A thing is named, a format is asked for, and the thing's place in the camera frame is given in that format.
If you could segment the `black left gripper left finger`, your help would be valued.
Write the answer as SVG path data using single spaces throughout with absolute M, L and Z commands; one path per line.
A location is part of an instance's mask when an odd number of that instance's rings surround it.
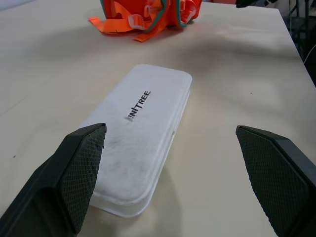
M 92 197 L 105 123 L 68 134 L 0 218 L 0 237 L 77 237 Z

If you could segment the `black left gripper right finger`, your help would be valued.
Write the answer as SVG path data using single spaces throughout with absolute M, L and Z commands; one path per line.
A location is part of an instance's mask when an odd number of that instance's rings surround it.
M 316 165 L 288 138 L 236 128 L 252 189 L 278 237 L 316 237 Z

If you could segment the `white rectangular case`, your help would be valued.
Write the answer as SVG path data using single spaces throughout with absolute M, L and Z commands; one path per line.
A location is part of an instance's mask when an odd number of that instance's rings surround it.
M 135 66 L 84 126 L 107 127 L 90 205 L 122 218 L 148 206 L 190 95 L 192 76 L 159 66 Z

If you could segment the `orange strapped bag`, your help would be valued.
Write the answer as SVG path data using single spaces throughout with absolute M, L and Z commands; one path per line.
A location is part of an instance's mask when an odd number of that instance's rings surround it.
M 135 41 L 145 42 L 163 30 L 185 28 L 195 20 L 202 0 L 100 0 L 106 19 L 89 22 L 104 34 L 140 31 Z

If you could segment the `dark metal frame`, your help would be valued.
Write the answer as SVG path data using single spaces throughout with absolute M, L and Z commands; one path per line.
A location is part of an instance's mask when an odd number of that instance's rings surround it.
M 308 40 L 316 27 L 316 0 L 287 0 L 288 13 L 284 23 L 303 60 L 308 54 Z

